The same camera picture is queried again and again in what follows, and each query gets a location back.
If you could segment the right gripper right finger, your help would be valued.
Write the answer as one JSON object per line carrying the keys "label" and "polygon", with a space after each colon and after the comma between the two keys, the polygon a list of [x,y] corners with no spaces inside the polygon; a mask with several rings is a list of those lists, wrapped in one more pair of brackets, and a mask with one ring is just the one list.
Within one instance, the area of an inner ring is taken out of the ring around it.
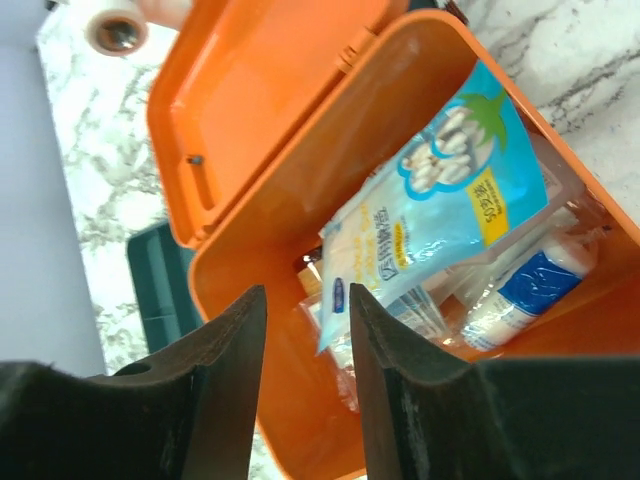
{"label": "right gripper right finger", "polygon": [[638,477],[637,357],[469,363],[357,284],[350,325],[369,478]]}

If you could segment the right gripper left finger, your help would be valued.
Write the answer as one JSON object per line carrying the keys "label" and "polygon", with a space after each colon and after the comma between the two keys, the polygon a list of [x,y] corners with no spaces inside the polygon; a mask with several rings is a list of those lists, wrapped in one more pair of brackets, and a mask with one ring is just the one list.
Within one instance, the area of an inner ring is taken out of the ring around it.
{"label": "right gripper left finger", "polygon": [[244,479],[267,326],[263,287],[111,376],[1,366],[5,479]]}

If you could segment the blue white wipe packet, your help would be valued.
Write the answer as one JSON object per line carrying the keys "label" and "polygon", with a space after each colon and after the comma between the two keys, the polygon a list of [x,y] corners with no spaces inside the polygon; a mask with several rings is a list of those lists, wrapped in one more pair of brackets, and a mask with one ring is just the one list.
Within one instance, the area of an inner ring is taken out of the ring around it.
{"label": "blue white wipe packet", "polygon": [[401,295],[389,310],[400,322],[424,338],[439,338],[446,332],[438,306],[422,287],[414,287]]}

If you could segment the brown medicine bottle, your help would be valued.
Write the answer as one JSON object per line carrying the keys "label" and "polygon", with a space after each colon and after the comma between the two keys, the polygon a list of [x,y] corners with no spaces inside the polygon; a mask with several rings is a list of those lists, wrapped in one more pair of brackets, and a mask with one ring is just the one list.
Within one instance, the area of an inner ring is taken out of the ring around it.
{"label": "brown medicine bottle", "polygon": [[322,247],[318,246],[303,254],[295,263],[298,280],[308,296],[322,292]]}

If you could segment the blue-labelled bandage roll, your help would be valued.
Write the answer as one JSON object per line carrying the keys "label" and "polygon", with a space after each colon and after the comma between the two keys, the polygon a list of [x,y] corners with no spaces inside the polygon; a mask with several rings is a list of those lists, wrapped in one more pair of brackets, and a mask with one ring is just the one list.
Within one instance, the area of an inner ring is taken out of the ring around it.
{"label": "blue-labelled bandage roll", "polygon": [[595,265],[596,249],[578,238],[561,233],[543,237],[469,312],[462,339],[483,352],[508,343],[576,288]]}

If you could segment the blue cotton swab bag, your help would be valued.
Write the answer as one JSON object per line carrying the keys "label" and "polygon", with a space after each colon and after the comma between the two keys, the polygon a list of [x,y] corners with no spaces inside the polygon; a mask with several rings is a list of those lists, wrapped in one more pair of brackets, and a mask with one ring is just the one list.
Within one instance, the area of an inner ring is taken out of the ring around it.
{"label": "blue cotton swab bag", "polygon": [[383,306],[487,252],[548,205],[526,128],[503,84],[477,63],[433,119],[324,226],[317,347],[349,329],[349,289]]}

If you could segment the orange medicine kit box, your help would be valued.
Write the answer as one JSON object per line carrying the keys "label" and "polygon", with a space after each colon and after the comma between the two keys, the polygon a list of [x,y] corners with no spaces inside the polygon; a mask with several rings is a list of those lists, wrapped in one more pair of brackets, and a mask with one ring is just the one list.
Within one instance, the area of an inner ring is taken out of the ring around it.
{"label": "orange medicine kit box", "polygon": [[465,1],[468,22],[404,1],[198,1],[147,121],[174,237],[194,249],[205,320],[266,289],[257,407],[292,479],[365,471],[299,310],[293,261],[380,162],[485,63],[612,213],[601,264],[509,356],[639,350],[639,5]]}

